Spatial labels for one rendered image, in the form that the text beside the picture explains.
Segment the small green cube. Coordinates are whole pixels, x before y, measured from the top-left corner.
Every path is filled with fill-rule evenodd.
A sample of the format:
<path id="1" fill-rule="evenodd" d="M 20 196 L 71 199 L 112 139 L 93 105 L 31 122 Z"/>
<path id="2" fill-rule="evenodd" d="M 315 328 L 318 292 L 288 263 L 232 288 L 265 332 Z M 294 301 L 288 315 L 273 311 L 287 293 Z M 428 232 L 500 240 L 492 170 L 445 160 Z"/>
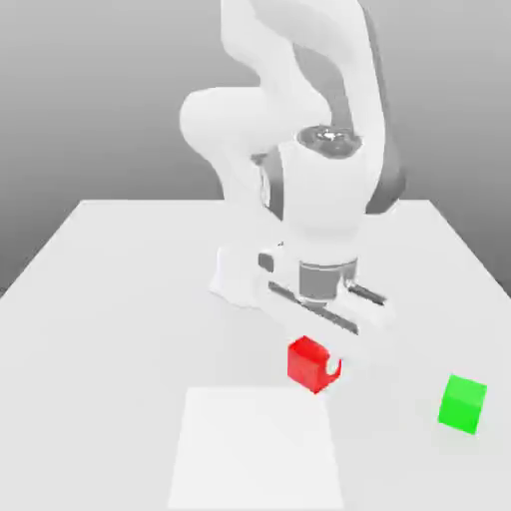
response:
<path id="1" fill-rule="evenodd" d="M 477 432 L 486 392 L 486 384 L 451 374 L 442 395 L 438 422 L 474 435 Z"/>

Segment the small red cube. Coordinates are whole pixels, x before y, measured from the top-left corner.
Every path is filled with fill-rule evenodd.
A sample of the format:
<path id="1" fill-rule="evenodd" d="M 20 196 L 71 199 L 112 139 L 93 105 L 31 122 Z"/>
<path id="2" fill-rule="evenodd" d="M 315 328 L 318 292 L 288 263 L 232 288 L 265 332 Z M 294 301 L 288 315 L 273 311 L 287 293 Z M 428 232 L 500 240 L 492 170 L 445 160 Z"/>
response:
<path id="1" fill-rule="evenodd" d="M 302 336 L 287 348 L 287 376 L 318 394 L 339 378 L 325 373 L 327 357 L 328 350 L 323 345 Z"/>

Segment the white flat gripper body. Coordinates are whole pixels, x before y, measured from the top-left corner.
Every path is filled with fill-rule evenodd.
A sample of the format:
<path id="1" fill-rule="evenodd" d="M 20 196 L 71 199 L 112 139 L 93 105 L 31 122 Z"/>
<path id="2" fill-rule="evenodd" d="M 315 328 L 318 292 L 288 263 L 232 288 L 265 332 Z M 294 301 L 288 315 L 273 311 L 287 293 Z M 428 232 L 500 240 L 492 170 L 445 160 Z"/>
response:
<path id="1" fill-rule="evenodd" d="M 289 332 L 306 335 L 330 351 L 390 351 L 395 344 L 392 305 L 358 285 L 343 288 L 326 306 L 314 306 L 265 278 L 260 308 Z"/>

